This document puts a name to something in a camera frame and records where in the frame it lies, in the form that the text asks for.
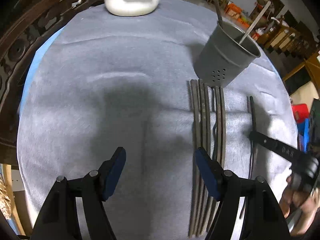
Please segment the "person's right hand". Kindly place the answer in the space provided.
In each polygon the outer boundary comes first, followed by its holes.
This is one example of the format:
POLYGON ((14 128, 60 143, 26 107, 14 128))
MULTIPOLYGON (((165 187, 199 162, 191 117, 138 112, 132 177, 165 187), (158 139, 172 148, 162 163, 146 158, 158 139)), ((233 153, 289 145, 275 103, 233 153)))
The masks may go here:
POLYGON ((283 191, 279 206, 286 218, 290 207, 294 205, 302 211, 300 219, 292 229, 291 239, 319 239, 319 189, 312 195, 307 192, 293 191, 289 186, 291 176, 286 179, 288 185, 283 191))

